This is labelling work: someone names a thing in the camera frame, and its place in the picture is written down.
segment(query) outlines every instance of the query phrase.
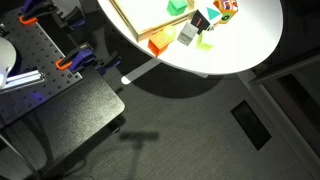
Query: cable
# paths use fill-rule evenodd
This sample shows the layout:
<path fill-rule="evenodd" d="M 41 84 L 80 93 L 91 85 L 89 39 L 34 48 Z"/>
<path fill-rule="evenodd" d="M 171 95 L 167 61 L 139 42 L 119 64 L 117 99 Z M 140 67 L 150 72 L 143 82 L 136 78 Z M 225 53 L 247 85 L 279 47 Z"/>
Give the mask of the cable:
<path fill-rule="evenodd" d="M 22 160 L 22 162 L 31 170 L 33 173 L 33 176 L 35 177 L 36 180 L 41 180 L 40 174 L 36 169 L 31 165 L 31 163 L 9 142 L 7 141 L 1 134 L 0 134 L 0 139 L 15 152 Z"/>

